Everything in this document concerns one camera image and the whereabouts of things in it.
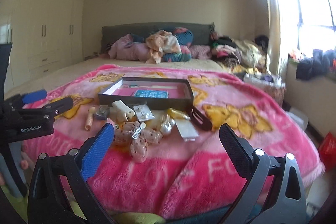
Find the person's left hand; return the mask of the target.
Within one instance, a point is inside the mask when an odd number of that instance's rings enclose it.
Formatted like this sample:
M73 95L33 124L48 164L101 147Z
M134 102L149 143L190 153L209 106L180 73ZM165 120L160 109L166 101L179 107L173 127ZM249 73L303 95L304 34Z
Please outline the person's left hand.
M19 162L19 169L22 171L20 174L21 179L24 184L27 184L26 178L25 178L25 170L29 167L29 164L26 159L23 157L21 158ZM3 155L1 155L1 186L6 185L6 179L10 177L10 171L6 165L5 158Z

